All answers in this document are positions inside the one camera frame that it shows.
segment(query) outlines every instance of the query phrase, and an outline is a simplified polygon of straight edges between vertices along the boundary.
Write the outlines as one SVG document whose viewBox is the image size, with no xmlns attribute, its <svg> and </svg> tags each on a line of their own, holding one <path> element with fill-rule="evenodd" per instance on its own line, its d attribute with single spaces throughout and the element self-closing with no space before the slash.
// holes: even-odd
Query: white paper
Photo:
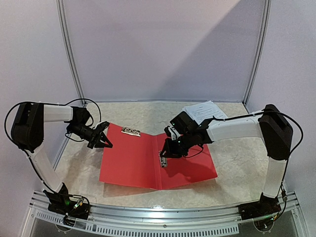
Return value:
<svg viewBox="0 0 316 237">
<path fill-rule="evenodd" d="M 198 124 L 201 124 L 204 119 L 210 119 L 213 116 L 218 119 L 226 119 L 227 115 L 212 101 L 185 106 L 182 111 L 186 112 Z"/>
</svg>

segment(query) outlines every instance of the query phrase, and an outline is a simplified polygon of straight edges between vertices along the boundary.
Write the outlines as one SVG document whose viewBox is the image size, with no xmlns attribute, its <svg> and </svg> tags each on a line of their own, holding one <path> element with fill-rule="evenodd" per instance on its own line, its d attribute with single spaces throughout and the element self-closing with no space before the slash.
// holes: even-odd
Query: red folder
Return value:
<svg viewBox="0 0 316 237">
<path fill-rule="evenodd" d="M 161 168 L 159 152 L 165 134 L 141 133 L 138 137 L 121 131 L 122 127 L 112 123 L 108 128 L 107 137 L 113 147 L 104 149 L 101 182 L 164 190 L 217 177 L 207 145 L 192 158 L 168 158 L 168 166 Z M 200 150 L 198 146 L 192 147 L 188 156 Z"/>
</svg>

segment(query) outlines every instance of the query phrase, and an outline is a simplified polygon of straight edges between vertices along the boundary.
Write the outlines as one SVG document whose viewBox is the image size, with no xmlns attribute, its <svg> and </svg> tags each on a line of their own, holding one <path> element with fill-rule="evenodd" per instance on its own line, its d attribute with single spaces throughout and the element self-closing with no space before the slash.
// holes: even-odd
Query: vent grille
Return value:
<svg viewBox="0 0 316 237">
<path fill-rule="evenodd" d="M 63 225 L 63 219 L 54 213 L 37 210 L 36 217 L 50 223 Z M 128 230 L 123 228 L 112 228 L 101 224 L 86 223 L 85 232 L 113 237 L 220 237 L 239 234 L 237 224 L 208 228 L 193 231 L 155 231 L 155 230 Z"/>
</svg>

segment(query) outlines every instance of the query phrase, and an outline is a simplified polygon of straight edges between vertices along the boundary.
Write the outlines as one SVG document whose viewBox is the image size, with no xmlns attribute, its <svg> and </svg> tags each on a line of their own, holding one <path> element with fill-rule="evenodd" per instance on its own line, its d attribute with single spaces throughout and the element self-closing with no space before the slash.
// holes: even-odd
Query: marble patterned surface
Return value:
<svg viewBox="0 0 316 237">
<path fill-rule="evenodd" d="M 100 103 L 102 120 L 141 130 L 163 133 L 169 121 L 187 102 Z M 217 103 L 227 116 L 246 114 L 242 104 Z M 94 104 L 88 110 L 99 120 Z M 218 178 L 178 187 L 151 190 L 105 184 L 99 181 L 102 149 L 91 150 L 87 142 L 69 141 L 56 172 L 71 194 L 80 194 L 98 204 L 187 208 L 226 205 L 258 199 L 268 167 L 265 146 L 260 138 L 237 138 L 209 145 Z"/>
</svg>

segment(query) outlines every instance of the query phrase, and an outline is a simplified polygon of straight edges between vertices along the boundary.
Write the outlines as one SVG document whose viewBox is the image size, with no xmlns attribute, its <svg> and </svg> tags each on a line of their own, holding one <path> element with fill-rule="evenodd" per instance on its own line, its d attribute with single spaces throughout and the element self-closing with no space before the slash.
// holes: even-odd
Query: robotic arm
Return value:
<svg viewBox="0 0 316 237">
<path fill-rule="evenodd" d="M 293 128 L 274 105 L 267 105 L 261 112 L 249 115 L 204 120 L 198 125 L 185 112 L 181 112 L 166 127 L 160 161 L 167 165 L 166 158 L 187 156 L 189 148 L 216 141 L 239 138 L 263 138 L 269 157 L 268 172 L 259 202 L 239 207 L 242 219 L 255 218 L 280 211 L 277 195 L 283 181 L 287 160 L 290 156 Z"/>
<path fill-rule="evenodd" d="M 55 173 L 44 150 L 44 123 L 63 121 L 68 123 L 67 133 L 74 133 L 88 141 L 88 147 L 111 148 L 113 145 L 104 134 L 108 122 L 100 122 L 95 128 L 87 125 L 91 114 L 86 108 L 48 105 L 44 103 L 21 103 L 11 129 L 13 142 L 22 149 L 39 178 L 47 187 L 44 193 L 50 200 L 48 210 L 59 214 L 87 219 L 90 205 L 83 203 L 82 196 L 69 195 L 68 189 Z M 69 197 L 78 198 L 72 201 Z"/>
</svg>

